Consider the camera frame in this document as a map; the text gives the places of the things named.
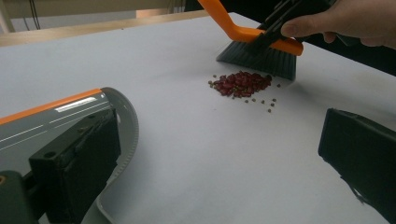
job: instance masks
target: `pile of red pellets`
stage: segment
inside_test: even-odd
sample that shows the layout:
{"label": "pile of red pellets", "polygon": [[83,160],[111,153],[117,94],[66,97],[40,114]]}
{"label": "pile of red pellets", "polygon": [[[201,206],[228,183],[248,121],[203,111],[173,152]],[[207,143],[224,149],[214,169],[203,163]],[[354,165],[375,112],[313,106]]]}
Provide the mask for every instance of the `pile of red pellets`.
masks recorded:
{"label": "pile of red pellets", "polygon": [[211,88],[219,91],[223,96],[250,97],[254,92],[263,91],[271,86],[272,77],[262,77],[260,74],[249,72],[238,72],[228,76],[223,75],[219,80],[209,81]]}

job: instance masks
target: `finger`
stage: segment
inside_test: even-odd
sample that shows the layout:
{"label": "finger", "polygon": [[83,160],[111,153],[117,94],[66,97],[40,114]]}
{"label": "finger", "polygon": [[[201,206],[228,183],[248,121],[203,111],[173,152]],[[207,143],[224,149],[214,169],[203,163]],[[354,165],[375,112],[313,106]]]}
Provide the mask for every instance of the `finger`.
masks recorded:
{"label": "finger", "polygon": [[367,37],[361,38],[361,43],[368,47],[385,46],[396,49],[396,37]]}
{"label": "finger", "polygon": [[325,33],[323,33],[323,39],[328,44],[334,42],[336,37],[337,36],[333,32],[325,32]]}
{"label": "finger", "polygon": [[280,32],[287,37],[303,37],[332,31],[332,20],[328,12],[302,16],[283,24]]}

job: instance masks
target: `black plastic part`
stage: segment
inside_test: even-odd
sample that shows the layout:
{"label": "black plastic part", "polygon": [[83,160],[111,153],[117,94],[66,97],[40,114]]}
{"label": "black plastic part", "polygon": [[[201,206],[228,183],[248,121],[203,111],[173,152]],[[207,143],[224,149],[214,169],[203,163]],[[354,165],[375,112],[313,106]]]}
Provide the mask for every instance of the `black plastic part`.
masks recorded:
{"label": "black plastic part", "polygon": [[356,37],[351,37],[346,35],[337,35],[337,37],[338,39],[341,40],[341,42],[343,42],[343,44],[345,44],[348,47],[358,45],[361,42],[361,40]]}
{"label": "black plastic part", "polygon": [[21,175],[0,172],[0,223],[38,224]]}
{"label": "black plastic part", "polygon": [[37,151],[29,162],[45,190],[51,223],[80,223],[117,165],[115,110],[88,116]]}
{"label": "black plastic part", "polygon": [[46,212],[48,206],[44,200],[44,189],[35,182],[32,172],[23,177],[23,183],[28,195],[28,200],[32,206],[35,219],[39,220]]}
{"label": "black plastic part", "polygon": [[396,223],[396,132],[360,115],[329,109],[318,154],[361,202]]}

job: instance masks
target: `cable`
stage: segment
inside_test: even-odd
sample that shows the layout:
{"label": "cable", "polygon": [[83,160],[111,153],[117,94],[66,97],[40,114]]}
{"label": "cable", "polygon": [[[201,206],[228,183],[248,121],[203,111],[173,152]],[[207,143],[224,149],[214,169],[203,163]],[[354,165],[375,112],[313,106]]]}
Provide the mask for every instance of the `cable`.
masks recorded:
{"label": "cable", "polygon": [[30,10],[32,12],[32,18],[33,18],[33,21],[35,22],[35,28],[37,30],[40,30],[41,29],[40,23],[38,22],[37,11],[35,9],[35,0],[29,0],[29,3],[30,3]]}

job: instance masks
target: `white table surface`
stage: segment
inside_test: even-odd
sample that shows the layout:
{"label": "white table surface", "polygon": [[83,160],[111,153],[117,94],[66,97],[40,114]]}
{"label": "white table surface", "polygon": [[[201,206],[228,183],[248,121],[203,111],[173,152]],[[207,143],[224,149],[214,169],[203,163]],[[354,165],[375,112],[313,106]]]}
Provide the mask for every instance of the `white table surface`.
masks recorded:
{"label": "white table surface", "polygon": [[318,143],[331,107],[396,130],[396,77],[304,44],[296,80],[275,78],[246,104],[207,85],[251,72],[215,61],[229,43],[200,18],[0,48],[0,117],[93,88],[125,94],[140,136],[104,198],[118,223],[388,223]]}

